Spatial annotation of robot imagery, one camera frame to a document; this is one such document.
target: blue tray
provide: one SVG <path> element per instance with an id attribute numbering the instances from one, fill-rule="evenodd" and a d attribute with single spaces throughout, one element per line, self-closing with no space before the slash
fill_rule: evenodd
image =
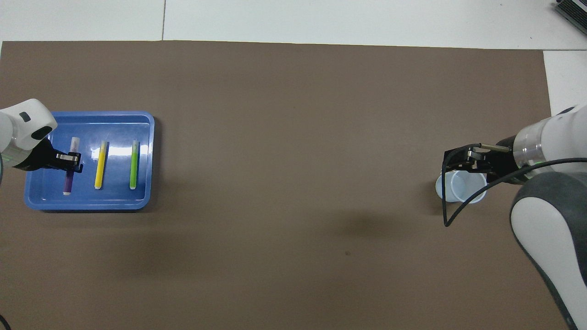
<path id="1" fill-rule="evenodd" d="M 72 193 L 63 195 L 65 172 L 40 169 L 26 174 L 25 203 L 45 211 L 138 210 L 151 197 L 155 121 L 144 111 L 53 112 L 58 127 L 48 135 L 67 153 L 80 138 L 83 171 L 73 176 Z M 100 143 L 109 142 L 101 190 L 94 188 Z M 129 188 L 133 140 L 140 142 L 137 188 Z"/>

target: black cable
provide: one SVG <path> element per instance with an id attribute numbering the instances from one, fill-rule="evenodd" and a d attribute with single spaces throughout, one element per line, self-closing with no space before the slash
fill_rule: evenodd
<path id="1" fill-rule="evenodd" d="M 445 160 L 443 162 L 443 175 L 446 172 L 446 164 L 445 164 L 445 162 L 447 162 L 447 160 Z M 535 169 L 539 169 L 541 167 L 546 167 L 546 166 L 551 166 L 551 165 L 557 165 L 557 164 L 566 164 L 566 163 L 587 163 L 587 158 L 580 158 L 580 157 L 578 157 L 578 158 L 563 158 L 563 159 L 557 159 L 557 160 L 549 160 L 549 161 L 542 162 L 540 164 L 535 164 L 535 165 L 532 165 L 532 166 L 526 166 L 526 167 L 523 167 L 523 168 L 521 168 L 521 169 L 519 169 L 517 171 L 513 171 L 510 174 L 504 175 L 501 178 L 499 178 L 499 179 L 493 181 L 492 183 L 486 185 L 485 187 L 477 190 L 477 192 L 475 192 L 473 195 L 471 195 L 469 198 L 467 198 L 457 208 L 457 210 L 453 213 L 453 215 L 448 220 L 446 219 L 446 197 L 444 195 L 444 192 L 445 192 L 444 180 L 442 180 L 443 181 L 443 216 L 444 216 L 444 226 L 445 227 L 450 226 L 450 224 L 453 223 L 454 219 L 457 217 L 457 215 L 459 213 L 461 213 L 461 211 L 465 208 L 465 206 L 467 206 L 467 204 L 469 204 L 472 200 L 474 200 L 477 196 L 479 196 L 483 192 L 489 190 L 492 187 L 495 187 L 497 184 L 500 184 L 502 182 L 505 182 L 505 181 L 508 181 L 510 179 L 513 179 L 514 177 L 518 177 L 518 176 L 524 175 L 526 173 L 529 173 L 529 172 L 531 172 L 531 171 L 533 171 Z"/>
<path id="2" fill-rule="evenodd" d="M 4 164 L 2 163 L 2 155 L 0 154 L 0 184 L 2 184 L 2 176 L 4 175 Z"/>
<path id="3" fill-rule="evenodd" d="M 459 153 L 463 150 L 467 150 L 467 149 L 473 148 L 473 147 L 481 147 L 481 143 L 468 144 L 466 146 L 462 146 L 460 148 L 453 149 L 453 151 L 449 152 L 448 155 L 444 158 L 444 160 L 442 162 L 442 171 L 440 172 L 440 177 L 441 177 L 440 180 L 442 181 L 442 215 L 444 218 L 444 225 L 446 227 L 450 226 L 450 223 L 447 224 L 447 221 L 446 221 L 446 178 L 444 177 L 446 174 L 446 165 L 454 157 L 454 155 L 456 155 L 457 153 Z"/>
<path id="4" fill-rule="evenodd" d="M 2 323 L 6 330 L 10 330 L 10 325 L 2 315 L 0 315 L 0 323 Z"/>

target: clear plastic cup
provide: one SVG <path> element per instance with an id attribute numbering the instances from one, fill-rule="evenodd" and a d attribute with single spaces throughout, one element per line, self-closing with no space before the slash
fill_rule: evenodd
<path id="1" fill-rule="evenodd" d="M 469 173 L 467 171 L 451 171 L 446 173 L 446 201 L 464 202 L 477 190 L 485 187 L 487 182 L 482 173 Z M 436 193 L 442 198 L 442 175 L 436 180 Z M 470 204 L 477 203 L 485 197 L 486 191 L 475 197 Z"/>

